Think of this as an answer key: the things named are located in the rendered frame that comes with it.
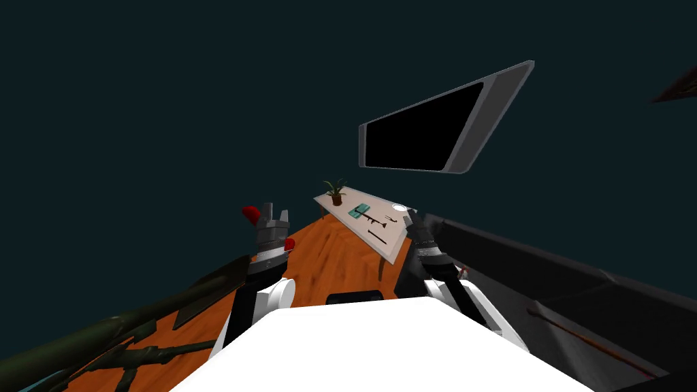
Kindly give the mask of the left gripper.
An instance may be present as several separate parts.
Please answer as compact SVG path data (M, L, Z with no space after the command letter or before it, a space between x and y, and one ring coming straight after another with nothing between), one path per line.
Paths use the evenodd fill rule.
M284 243L288 236L289 212L283 210L278 220L273 219L273 203L264 203L261 209L261 218L257 221L256 243L280 241Z

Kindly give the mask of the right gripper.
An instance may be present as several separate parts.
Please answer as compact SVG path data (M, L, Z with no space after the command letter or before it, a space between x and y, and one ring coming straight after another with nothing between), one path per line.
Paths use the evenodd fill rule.
M433 235L428 231L423 220L417 215L415 210L409 208L407 213L408 215L403 219L406 230L415 246L417 248L437 248L438 245Z

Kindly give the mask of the red rounded object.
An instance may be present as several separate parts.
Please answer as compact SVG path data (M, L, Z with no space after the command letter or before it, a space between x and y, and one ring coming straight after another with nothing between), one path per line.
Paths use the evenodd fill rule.
M261 210L256 206L244 206L242 208L242 215L256 229L257 221L261 218ZM264 252L267 250L274 250L277 248L281 248L284 252L291 252L295 248L295 241L291 237L289 237L289 233L288 233L288 236L287 236L284 243L277 241L277 242L267 242L264 244L257 244L257 252L258 253L261 253L261 252Z

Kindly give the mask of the white table with plant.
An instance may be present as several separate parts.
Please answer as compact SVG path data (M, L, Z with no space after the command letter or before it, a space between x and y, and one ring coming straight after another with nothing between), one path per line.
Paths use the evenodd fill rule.
M327 190L314 200L321 214L331 214L379 256L378 279L383 277L385 264L393 265L406 239L404 218L408 216L403 204L370 195L346 186L346 180L324 181Z

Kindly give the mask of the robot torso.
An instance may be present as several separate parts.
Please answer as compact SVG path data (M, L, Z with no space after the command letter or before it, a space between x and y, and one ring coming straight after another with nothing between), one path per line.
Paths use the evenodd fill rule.
M593 392L430 297L274 310L171 392Z

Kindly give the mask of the dark grey sofa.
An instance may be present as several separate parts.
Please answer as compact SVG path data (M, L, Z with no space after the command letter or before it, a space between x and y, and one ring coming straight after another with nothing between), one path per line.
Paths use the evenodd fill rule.
M697 299L428 214L531 355L593 392L697 392Z

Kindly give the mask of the dark green furniture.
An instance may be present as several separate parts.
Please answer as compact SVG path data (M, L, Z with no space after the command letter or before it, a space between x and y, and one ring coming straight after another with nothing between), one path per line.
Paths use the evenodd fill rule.
M193 286L166 299L118 316L105 318L77 332L36 346L0 361L0 392L19 392L57 372L68 370L104 354L129 337L138 327L183 311L191 320L200 313L191 310L213 295L227 295L246 279L250 255L243 255L199 279Z

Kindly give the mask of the black wall television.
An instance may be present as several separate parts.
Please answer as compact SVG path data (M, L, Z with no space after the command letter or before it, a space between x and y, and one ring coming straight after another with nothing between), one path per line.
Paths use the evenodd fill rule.
M524 61L359 126L359 166L464 174L531 74Z

